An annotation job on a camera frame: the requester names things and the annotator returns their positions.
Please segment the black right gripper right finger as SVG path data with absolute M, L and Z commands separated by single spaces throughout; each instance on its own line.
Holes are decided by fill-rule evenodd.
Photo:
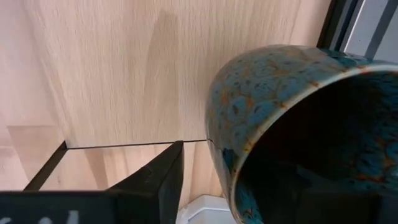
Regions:
M 398 224 L 398 192 L 310 188 L 301 194 L 297 224 Z

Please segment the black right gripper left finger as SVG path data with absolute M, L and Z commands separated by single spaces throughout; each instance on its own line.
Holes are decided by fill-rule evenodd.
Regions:
M 183 142 L 176 141 L 109 188 L 116 193 L 114 224 L 175 224 L 183 172 Z

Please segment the blue speckled ceramic mug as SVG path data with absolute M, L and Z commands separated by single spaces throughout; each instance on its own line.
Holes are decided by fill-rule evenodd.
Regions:
M 398 192 L 398 63 L 270 45 L 213 80 L 206 136 L 240 224 L 297 224 L 303 191 Z

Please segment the white plastic plant pot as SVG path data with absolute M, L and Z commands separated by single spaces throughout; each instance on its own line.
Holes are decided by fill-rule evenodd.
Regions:
M 237 224 L 223 197 L 202 195 L 182 207 L 176 224 Z

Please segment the wooden shelf rack black frame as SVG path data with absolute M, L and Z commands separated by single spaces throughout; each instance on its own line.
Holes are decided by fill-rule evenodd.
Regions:
M 41 190 L 104 190 L 138 171 L 170 146 L 72 149 L 66 152 Z M 223 195 L 207 142 L 184 144 L 184 175 L 179 207 L 201 195 Z

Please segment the black table edge rail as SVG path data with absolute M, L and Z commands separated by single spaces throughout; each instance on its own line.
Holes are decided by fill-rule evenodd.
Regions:
M 331 0 L 317 46 L 398 63 L 398 0 Z

